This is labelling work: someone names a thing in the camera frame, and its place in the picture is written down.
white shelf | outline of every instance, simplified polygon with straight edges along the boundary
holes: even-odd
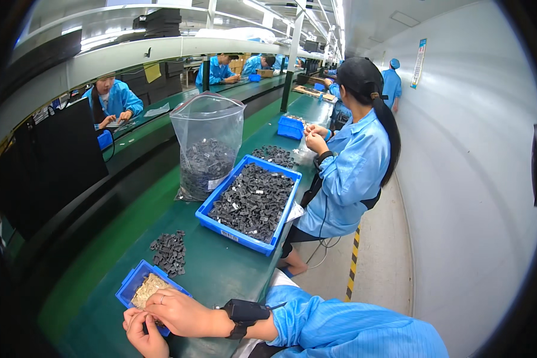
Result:
[[[144,54],[151,47],[150,57]],[[204,37],[143,39],[79,54],[35,77],[0,107],[0,141],[20,122],[58,96],[92,80],[146,62],[211,53],[259,52],[289,54],[289,47],[255,41]],[[323,60],[321,53],[299,50],[298,57]]]

yellow and black safety tape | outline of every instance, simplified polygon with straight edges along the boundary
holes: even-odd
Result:
[[[352,300],[352,292],[354,291],[354,278],[356,277],[356,261],[358,261],[358,245],[360,245],[360,225],[356,229],[354,235],[354,245],[352,246],[352,261],[350,262],[350,273],[348,276],[348,287],[346,288],[346,297],[344,302]]]

blue cap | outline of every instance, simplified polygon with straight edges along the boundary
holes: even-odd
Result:
[[[400,68],[400,61],[398,61],[397,58],[393,58],[390,60],[390,64],[392,65],[392,68],[395,70],[395,69],[398,69]]]

blue lab coat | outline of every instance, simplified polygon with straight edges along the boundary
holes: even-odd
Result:
[[[276,61],[274,62],[274,69],[275,70],[281,69],[280,64],[282,63],[283,58],[285,59],[285,70],[288,68],[288,56],[285,56],[283,54],[278,54],[276,56]]]
[[[219,59],[217,56],[211,57],[209,64],[209,84],[217,85],[220,84],[225,78],[234,76],[235,74],[231,72],[229,65],[219,65]],[[195,80],[195,85],[203,85],[203,64],[199,68],[199,74]]]
[[[89,98],[90,107],[93,106],[92,101],[93,87],[84,93],[82,98]],[[125,82],[115,80],[111,89],[109,89],[109,98],[107,100],[107,108],[105,108],[104,101],[100,96],[101,109],[104,111],[105,116],[114,115],[116,118],[120,117],[121,112],[125,112],[130,109],[133,112],[132,118],[137,116],[143,111],[143,102],[129,89],[129,86]]]
[[[338,98],[338,101],[334,104],[334,109],[332,110],[332,119],[336,121],[336,119],[340,116],[339,113],[343,113],[349,118],[349,122],[352,123],[352,112],[348,109],[348,107],[344,105],[344,103],[342,103],[342,98],[340,96],[340,86],[336,83],[333,83],[328,86],[328,91],[331,95],[334,95],[336,96],[336,98]]]
[[[446,358],[436,329],[386,308],[325,301],[296,286],[274,286],[266,305],[272,311],[278,337],[268,345],[289,347],[273,358],[422,357]]]
[[[384,78],[384,90],[382,94],[388,96],[388,99],[384,100],[384,103],[392,109],[394,99],[402,95],[402,80],[396,73],[396,70],[392,68],[382,71],[382,77]]]
[[[270,70],[270,67],[263,67],[260,64],[260,56],[252,56],[247,62],[244,63],[243,72],[240,73],[242,77],[248,75],[255,75],[257,70]]]
[[[316,237],[322,226],[323,238],[356,231],[368,210],[360,200],[378,195],[390,162],[388,134],[374,109],[357,123],[349,120],[340,131],[335,131],[328,148],[335,155],[320,164],[322,188],[306,207],[306,213],[293,223]]]

blue plastic bin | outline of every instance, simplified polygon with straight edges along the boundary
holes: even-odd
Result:
[[[243,233],[239,233],[235,229],[230,228],[229,226],[223,225],[207,216],[208,212],[213,209],[213,202],[215,202],[225,191],[229,186],[233,183],[235,178],[240,174],[241,171],[243,171],[243,168],[246,164],[249,163],[255,163],[261,168],[264,168],[270,172],[279,172],[282,173],[285,176],[288,176],[294,181],[293,190],[290,192],[290,195],[288,196],[288,200],[286,201],[285,209],[282,212],[282,215],[280,216],[280,220],[277,225],[277,229],[272,234],[272,239],[270,243],[265,243],[260,240],[254,239],[248,235],[245,235]],[[294,201],[294,195],[296,194],[298,190],[298,185],[301,182],[302,174],[299,172],[295,172],[293,170],[278,166],[273,163],[269,163],[268,161],[263,161],[262,159],[259,159],[252,155],[245,155],[244,158],[237,164],[237,166],[232,170],[232,172],[229,174],[227,179],[225,179],[221,185],[215,189],[213,193],[205,200],[203,205],[195,212],[195,217],[199,219],[201,222],[201,226],[207,227],[211,230],[213,230],[215,233],[219,233],[222,236],[225,236],[231,240],[234,240],[238,242],[241,245],[244,245],[250,249],[253,249],[255,251],[258,251],[259,253],[265,254],[265,256],[269,256],[272,251],[274,250],[275,246],[277,245],[278,238],[280,236],[280,232],[282,231],[283,226],[286,224],[286,219],[288,218],[288,213],[290,212],[290,208],[293,206]]]
[[[279,136],[300,140],[302,139],[302,132],[304,132],[304,125],[301,121],[286,116],[282,116],[278,120],[277,134]]]
[[[141,284],[145,280],[145,277],[149,276],[150,273],[159,276],[161,279],[163,279],[163,281],[170,284],[172,287],[176,288],[180,292],[183,292],[187,296],[193,297],[184,288],[179,286],[177,283],[171,281],[171,279],[167,277],[167,274],[163,272],[160,268],[158,268],[157,266],[151,266],[147,261],[141,260],[137,267],[129,271],[129,274],[122,281],[120,290],[117,291],[115,294],[117,299],[120,300],[120,302],[127,308],[135,307],[131,303],[131,299],[133,298],[135,291],[141,286]],[[167,337],[170,333],[170,330],[168,328],[159,326],[158,331],[164,337]]]
[[[97,142],[100,143],[101,150],[112,145],[113,139],[112,134],[105,129],[103,133],[97,136]]]

